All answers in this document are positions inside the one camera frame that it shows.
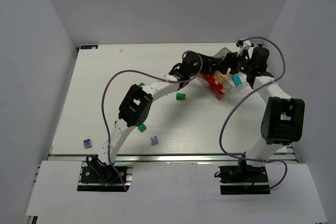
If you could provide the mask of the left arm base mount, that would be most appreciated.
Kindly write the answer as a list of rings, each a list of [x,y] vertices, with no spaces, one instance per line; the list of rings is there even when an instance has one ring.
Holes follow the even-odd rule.
[[[77,191],[125,193],[130,187],[129,167],[116,166],[115,169],[102,162],[98,155],[86,157],[82,165]]]

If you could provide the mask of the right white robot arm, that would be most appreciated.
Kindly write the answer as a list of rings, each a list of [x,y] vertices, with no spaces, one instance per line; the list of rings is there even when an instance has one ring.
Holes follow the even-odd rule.
[[[219,65],[220,72],[246,75],[252,91],[232,109],[235,112],[250,96],[258,94],[266,104],[260,125],[260,139],[239,157],[240,169],[260,170],[276,151],[301,139],[305,102],[292,98],[278,85],[278,79],[267,70],[269,50],[255,47],[252,57],[246,49],[229,52]]]

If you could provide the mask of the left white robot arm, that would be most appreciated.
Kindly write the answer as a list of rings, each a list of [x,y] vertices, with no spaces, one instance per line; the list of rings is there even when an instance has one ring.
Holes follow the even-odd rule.
[[[106,167],[115,163],[116,156],[129,134],[147,119],[153,102],[184,88],[200,73],[212,75],[217,71],[224,58],[223,50],[212,57],[188,50],[182,54],[182,62],[175,64],[163,78],[131,69],[114,74],[104,89],[101,101],[102,117],[108,135],[107,143],[98,153],[98,159],[102,165]],[[156,82],[144,86],[132,85],[119,105],[118,118],[114,128],[109,129],[104,111],[106,94],[111,82],[117,76],[127,72],[153,78]]]

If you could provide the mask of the cyan 2x4 lego brick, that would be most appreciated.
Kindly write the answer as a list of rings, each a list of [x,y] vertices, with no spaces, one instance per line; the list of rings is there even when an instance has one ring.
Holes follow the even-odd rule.
[[[238,87],[243,84],[243,81],[241,80],[239,74],[232,75],[232,82],[235,87]]]

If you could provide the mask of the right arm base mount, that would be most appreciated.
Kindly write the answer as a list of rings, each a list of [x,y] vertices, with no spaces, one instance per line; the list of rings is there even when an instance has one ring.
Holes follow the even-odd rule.
[[[221,195],[268,195],[270,186],[265,167],[248,171],[238,166],[219,166],[214,174],[219,178]]]

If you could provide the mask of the purple upturned lego cube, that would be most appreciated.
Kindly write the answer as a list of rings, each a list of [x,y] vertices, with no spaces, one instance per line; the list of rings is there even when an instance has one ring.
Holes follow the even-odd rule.
[[[83,146],[85,149],[91,148],[92,147],[92,140],[90,138],[86,139],[83,141]]]

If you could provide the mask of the red sloped lego brick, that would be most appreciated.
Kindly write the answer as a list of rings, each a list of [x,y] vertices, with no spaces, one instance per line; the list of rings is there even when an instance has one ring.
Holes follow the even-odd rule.
[[[211,76],[207,76],[207,75],[203,75],[203,77],[205,78],[205,80],[212,86],[214,86],[216,84],[214,75]]]

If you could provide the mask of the red 2x3 lego brick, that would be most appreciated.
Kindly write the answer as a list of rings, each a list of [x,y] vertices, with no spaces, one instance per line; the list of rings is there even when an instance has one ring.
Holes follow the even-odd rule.
[[[213,88],[213,90],[215,90],[216,92],[218,93],[221,93],[222,92],[222,88],[223,88],[223,85],[221,83],[211,83],[211,87]]]

